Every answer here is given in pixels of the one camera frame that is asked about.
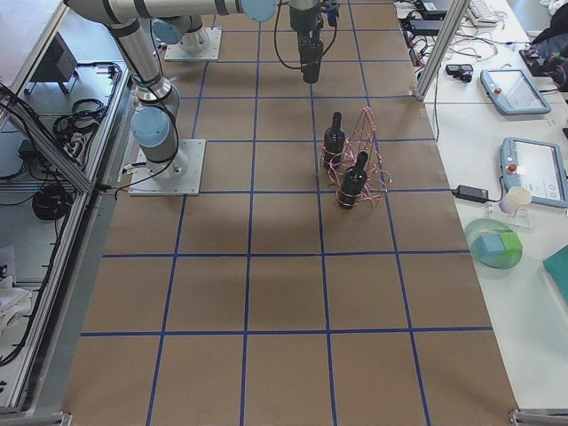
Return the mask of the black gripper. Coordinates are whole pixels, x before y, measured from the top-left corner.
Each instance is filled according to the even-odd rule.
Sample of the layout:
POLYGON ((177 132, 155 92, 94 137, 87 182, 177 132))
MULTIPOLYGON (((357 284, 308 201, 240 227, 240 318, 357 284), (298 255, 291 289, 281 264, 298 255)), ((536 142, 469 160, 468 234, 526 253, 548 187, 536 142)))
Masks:
POLYGON ((320 40, 320 6, 310 9, 289 7, 289 20, 291 28, 296 32, 299 43, 320 40))

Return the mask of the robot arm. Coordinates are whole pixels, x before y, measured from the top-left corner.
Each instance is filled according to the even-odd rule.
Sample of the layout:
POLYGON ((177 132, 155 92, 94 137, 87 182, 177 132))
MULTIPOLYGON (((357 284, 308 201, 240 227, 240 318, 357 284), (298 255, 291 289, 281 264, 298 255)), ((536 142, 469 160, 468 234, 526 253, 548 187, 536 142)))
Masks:
POLYGON ((142 109, 130 123, 146 161, 169 164, 178 156, 175 108, 179 96, 164 76, 159 60, 150 52, 152 44, 140 21, 157 20, 171 26, 180 36, 202 30, 204 15, 243 14, 265 22, 280 11, 280 1, 66 1, 79 16, 105 26, 114 38, 136 84, 142 109))

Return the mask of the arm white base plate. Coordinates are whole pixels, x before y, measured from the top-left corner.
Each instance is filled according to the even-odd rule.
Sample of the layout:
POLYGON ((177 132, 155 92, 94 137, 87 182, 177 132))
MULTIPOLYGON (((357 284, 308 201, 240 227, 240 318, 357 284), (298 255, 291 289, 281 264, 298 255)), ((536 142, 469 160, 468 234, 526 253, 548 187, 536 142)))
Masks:
MULTIPOLYGON (((131 196, 197 196, 201 189, 202 167, 206 150, 205 139, 180 139, 177 156, 173 163, 157 177, 165 163, 159 165, 150 162, 133 172, 128 188, 131 196)), ((138 162, 146 163, 146 156, 139 148, 138 162)))
POLYGON ((221 38, 221 28, 202 27, 186 33, 178 44, 169 45, 164 58, 167 62, 217 61, 221 38))

